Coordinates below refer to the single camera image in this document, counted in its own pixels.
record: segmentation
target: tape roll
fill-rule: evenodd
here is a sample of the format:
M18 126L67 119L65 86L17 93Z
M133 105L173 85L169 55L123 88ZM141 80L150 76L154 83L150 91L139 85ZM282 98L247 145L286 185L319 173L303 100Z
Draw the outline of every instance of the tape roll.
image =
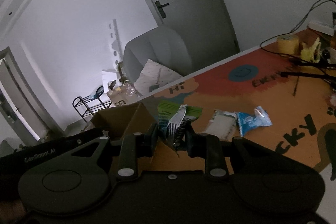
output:
M277 38L279 53L299 54L299 37L295 34L285 34Z

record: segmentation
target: gray chair back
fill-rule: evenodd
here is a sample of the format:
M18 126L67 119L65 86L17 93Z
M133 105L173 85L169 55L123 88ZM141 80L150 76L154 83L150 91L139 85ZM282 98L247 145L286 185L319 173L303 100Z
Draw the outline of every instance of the gray chair back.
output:
M123 65L127 78L135 82L148 59L182 76L192 73L192 60L182 37L174 30L159 26L127 43Z

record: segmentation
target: table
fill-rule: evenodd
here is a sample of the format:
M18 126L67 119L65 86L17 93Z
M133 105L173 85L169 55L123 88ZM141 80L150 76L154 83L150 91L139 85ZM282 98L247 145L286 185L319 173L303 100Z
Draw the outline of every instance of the table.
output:
M297 35L309 45L318 37L310 30ZM275 50L275 44L266 48ZM273 125L254 129L246 138L321 172L326 194L318 212L335 223L336 181L331 180L332 167L325 141L326 132L336 130L336 111L327 102L331 89L321 79L300 77L293 96L297 77L280 77L279 72L286 70L295 70L288 60L255 47L156 90L141 102L155 118L161 100L203 107L200 118L192 123L195 132L205 130L215 109L253 114L255 107L262 106ZM308 67L302 71L318 73L317 69ZM328 139L336 140L336 131L331 133ZM332 142L327 145L334 145L336 150L336 142ZM151 163L142 169L203 170L204 160L191 159L186 152L179 152L178 157L158 143Z

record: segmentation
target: black door handle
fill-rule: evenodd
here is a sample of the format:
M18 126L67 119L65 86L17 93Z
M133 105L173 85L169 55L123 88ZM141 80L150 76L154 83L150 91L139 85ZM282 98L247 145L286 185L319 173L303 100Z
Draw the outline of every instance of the black door handle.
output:
M158 9L158 11L159 11L161 17L162 17L162 18L166 18L167 16L166 16L166 13L165 13L164 10L163 10L163 7L168 6L169 3L165 3L165 4L162 4L162 5L160 4L159 1L155 1L154 3L155 3L155 5L156 5L156 7L157 7L157 9Z

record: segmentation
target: blue snack package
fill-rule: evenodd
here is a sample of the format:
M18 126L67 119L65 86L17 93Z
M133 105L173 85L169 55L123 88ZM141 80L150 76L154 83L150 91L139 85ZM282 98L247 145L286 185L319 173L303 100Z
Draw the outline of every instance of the blue snack package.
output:
M237 121L241 137L244 137L248 131L257 127L269 127L272 125L268 114L261 106L254 109L254 116L244 112L237 112Z

